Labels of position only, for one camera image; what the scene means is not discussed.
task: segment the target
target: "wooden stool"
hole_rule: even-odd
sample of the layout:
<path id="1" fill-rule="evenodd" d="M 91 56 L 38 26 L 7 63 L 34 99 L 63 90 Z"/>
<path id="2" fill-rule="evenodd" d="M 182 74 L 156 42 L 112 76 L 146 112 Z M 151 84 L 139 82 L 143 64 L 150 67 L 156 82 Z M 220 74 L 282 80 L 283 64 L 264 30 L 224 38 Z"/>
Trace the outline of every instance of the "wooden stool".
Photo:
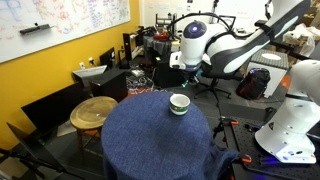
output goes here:
<path id="1" fill-rule="evenodd" d="M 100 135 L 104 121 L 117 104 L 117 101 L 110 97 L 94 97 L 80 103 L 71 112 L 70 121 L 71 124 L 77 129 L 78 146 L 82 155 L 84 150 L 94 153 L 88 149 L 85 149 L 85 147 L 96 135 L 93 135 L 93 137 L 91 137 L 90 140 L 83 145 L 82 134 L 85 131 L 97 130 L 98 134 Z"/>

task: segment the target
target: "white cup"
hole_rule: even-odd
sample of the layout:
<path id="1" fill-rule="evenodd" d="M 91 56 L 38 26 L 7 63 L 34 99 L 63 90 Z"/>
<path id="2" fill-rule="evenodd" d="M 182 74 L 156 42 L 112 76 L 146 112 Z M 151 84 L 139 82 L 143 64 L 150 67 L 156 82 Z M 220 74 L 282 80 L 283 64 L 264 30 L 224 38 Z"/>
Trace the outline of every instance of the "white cup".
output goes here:
<path id="1" fill-rule="evenodd" d="M 183 94 L 174 94 L 170 97 L 170 110 L 176 115 L 183 115 L 188 111 L 190 99 Z"/>

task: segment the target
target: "white robot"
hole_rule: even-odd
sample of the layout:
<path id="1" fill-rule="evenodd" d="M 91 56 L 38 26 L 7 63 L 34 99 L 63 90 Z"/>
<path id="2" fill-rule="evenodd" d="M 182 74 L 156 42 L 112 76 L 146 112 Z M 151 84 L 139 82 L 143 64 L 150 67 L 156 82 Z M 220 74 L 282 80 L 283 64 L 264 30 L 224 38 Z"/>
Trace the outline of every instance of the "white robot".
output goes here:
<path id="1" fill-rule="evenodd" d="M 215 69 L 232 72 L 302 17 L 310 0 L 274 0 L 273 6 L 264 30 L 257 30 L 240 43 L 228 33 L 230 29 L 225 24 L 190 23 L 183 32 L 181 51 L 171 54 L 170 67 L 195 72 L 207 54 Z M 283 163 L 315 163 L 315 148 L 306 133 L 320 119 L 320 61 L 302 61 L 294 65 L 290 74 L 291 86 L 284 103 L 270 122 L 256 132 L 255 139 Z"/>

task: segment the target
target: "round stool seat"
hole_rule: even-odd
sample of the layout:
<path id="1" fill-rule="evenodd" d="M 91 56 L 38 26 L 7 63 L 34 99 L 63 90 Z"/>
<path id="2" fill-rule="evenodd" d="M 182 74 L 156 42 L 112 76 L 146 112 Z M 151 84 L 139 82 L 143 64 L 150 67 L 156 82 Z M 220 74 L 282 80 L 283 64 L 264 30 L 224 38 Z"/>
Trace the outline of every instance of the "round stool seat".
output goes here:
<path id="1" fill-rule="evenodd" d="M 71 112 L 71 124 L 81 130 L 100 128 L 117 104 L 117 101 L 105 96 L 83 101 Z"/>

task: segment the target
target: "blue tablecloth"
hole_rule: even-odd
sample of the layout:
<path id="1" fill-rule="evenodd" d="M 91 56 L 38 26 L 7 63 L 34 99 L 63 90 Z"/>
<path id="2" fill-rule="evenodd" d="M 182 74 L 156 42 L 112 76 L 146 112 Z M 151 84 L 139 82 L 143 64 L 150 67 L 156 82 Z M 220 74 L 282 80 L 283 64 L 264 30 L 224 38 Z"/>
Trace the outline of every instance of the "blue tablecloth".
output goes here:
<path id="1" fill-rule="evenodd" d="M 216 179 L 237 156 L 218 148 L 203 113 L 170 109 L 172 93 L 135 95 L 118 104 L 102 128 L 108 179 Z"/>

